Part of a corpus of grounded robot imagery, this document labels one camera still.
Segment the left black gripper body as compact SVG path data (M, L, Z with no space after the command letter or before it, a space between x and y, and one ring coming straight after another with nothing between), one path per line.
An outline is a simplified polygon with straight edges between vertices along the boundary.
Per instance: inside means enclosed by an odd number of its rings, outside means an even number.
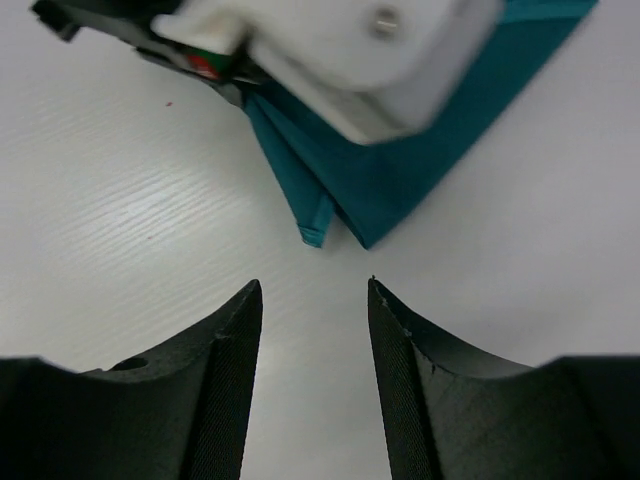
M83 28L104 33L128 44L142 59L197 79L243 107L246 94L269 82L269 75L249 58L246 40L230 54L214 54L152 31L155 17L180 6L179 1L39 0L30 10L65 42Z

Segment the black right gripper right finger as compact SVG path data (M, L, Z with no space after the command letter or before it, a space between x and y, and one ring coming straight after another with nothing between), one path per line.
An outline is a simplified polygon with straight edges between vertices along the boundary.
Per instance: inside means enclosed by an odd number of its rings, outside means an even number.
M639 359L528 367L447 332L368 283L368 324L395 479L635 479Z

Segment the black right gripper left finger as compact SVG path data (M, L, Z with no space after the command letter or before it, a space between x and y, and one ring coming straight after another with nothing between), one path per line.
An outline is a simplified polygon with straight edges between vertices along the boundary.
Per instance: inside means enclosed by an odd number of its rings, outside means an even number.
M262 328L251 281L217 311L108 370L1 362L5 479L236 479Z

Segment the teal satin napkin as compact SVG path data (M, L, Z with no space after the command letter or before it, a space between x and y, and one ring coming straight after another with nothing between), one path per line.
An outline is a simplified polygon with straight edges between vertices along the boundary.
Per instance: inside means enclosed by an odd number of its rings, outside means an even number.
M509 1L497 28L426 130L354 144L275 82L243 94L243 110L304 243L322 247L339 217L369 249L401 223L481 138L594 7Z

